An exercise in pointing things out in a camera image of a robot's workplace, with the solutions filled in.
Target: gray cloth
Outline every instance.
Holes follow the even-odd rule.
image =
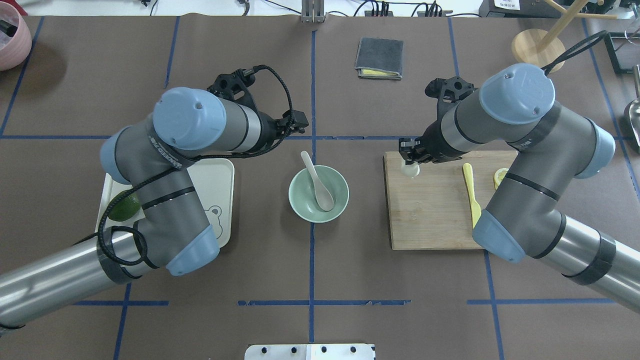
[[[402,79],[403,46],[401,40],[361,38],[355,69],[361,78]],[[363,70],[386,74],[364,74]]]

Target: lime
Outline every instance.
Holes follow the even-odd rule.
[[[126,190],[120,192],[118,195],[114,197],[114,199],[120,195],[122,195]],[[135,214],[140,210],[140,201],[135,193],[127,196],[122,199],[118,204],[116,204],[108,217],[113,221],[123,222],[130,218],[132,218]]]
[[[493,187],[496,190],[498,190],[498,185],[500,185],[500,183],[502,182],[502,180],[504,179],[504,176],[507,174],[508,171],[509,169],[506,167],[499,168],[498,170],[495,171],[495,174],[493,175]]]

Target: pink cup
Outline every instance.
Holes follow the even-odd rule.
[[[4,44],[0,42],[0,71],[20,65],[31,51],[31,32],[18,10],[7,3],[0,3],[0,19],[18,25],[13,38]]]

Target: white floor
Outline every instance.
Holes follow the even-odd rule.
[[[148,1],[148,6],[140,0],[17,0],[30,15],[149,15],[151,6],[156,0]],[[392,4],[389,10],[394,16],[410,16],[416,0],[395,0],[413,4]],[[274,2],[300,11],[301,0],[274,0]],[[340,11],[353,16],[363,1],[325,0],[325,12]],[[453,13],[477,13],[482,0],[438,0],[444,10]],[[265,0],[250,0],[248,15],[285,15],[293,12],[267,3]],[[372,4],[366,4],[358,12],[364,16],[364,10],[370,10]],[[153,15],[184,15],[186,13],[202,13],[206,15],[242,15],[244,5],[237,0],[157,0]]]

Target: mint green bowl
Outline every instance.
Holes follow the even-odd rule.
[[[316,165],[318,177],[333,197],[334,207],[323,211],[316,201],[314,183],[307,169],[302,169],[291,180],[289,185],[289,204],[293,211],[309,222],[321,223],[331,221],[344,211],[349,202],[349,186],[344,177],[335,169],[324,165]]]

